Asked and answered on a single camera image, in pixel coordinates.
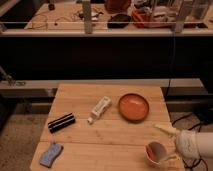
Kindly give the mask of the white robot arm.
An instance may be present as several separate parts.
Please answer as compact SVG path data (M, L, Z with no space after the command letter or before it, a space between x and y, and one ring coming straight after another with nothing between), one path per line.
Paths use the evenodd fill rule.
M174 139L175 149L161 158L164 162L172 158L213 158L213 132L179 130L171 125L156 124L155 128Z

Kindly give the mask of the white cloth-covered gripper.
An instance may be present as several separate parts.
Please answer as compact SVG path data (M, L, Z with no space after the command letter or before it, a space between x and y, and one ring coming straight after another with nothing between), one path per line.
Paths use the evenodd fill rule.
M175 135L177 130L172 126L156 124L155 127L169 135ZM186 158L199 158L199 151L196 144L196 133L194 131L182 130L176 135L176 151ZM173 154L163 159L163 163L177 160L179 155Z

